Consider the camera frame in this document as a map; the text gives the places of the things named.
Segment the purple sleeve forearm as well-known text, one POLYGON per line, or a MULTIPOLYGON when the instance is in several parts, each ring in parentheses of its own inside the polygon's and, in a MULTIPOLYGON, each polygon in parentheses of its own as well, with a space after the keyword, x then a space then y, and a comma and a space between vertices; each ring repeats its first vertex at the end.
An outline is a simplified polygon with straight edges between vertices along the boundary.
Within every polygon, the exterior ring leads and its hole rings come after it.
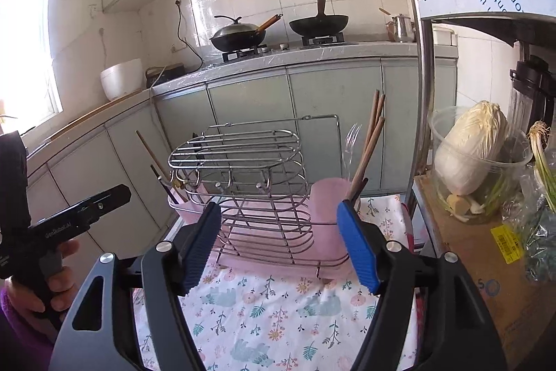
POLYGON ((45 334, 36 331, 18 314, 5 289, 1 290, 1 309, 8 321, 8 331, 16 344, 23 348, 25 356, 31 359, 35 370, 47 370, 54 347, 52 341, 45 334))

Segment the person's left hand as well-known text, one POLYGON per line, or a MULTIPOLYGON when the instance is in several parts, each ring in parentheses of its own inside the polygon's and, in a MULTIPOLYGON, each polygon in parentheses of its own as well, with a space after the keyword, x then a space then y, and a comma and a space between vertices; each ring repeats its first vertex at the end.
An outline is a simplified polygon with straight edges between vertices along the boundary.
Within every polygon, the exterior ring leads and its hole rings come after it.
MULTIPOLYGON (((54 274, 47 282, 50 290, 54 293, 50 301, 51 307, 59 314, 59 319, 63 321, 78 292, 73 269, 69 266, 63 266, 61 272, 54 274)), ((38 319, 34 316, 34 313, 42 313, 45 310, 41 300, 29 288, 12 278, 6 279, 4 286, 15 311, 33 329, 47 334, 52 324, 48 320, 38 319)))

